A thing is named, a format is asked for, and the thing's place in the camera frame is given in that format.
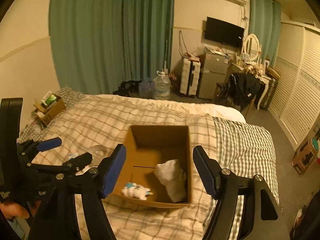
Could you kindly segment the left hand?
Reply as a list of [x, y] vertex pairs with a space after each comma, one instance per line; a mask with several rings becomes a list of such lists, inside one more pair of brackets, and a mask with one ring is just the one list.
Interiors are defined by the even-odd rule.
[[[40, 204], [41, 204], [41, 200], [33, 202], [33, 204], [30, 207], [32, 215], [35, 215]], [[13, 220], [14, 217], [27, 219], [30, 216], [29, 212], [23, 206], [15, 203], [15, 202], [12, 202], [10, 200], [1, 203], [0, 207], [1, 207], [1, 211], [4, 215], [4, 217], [7, 220]]]

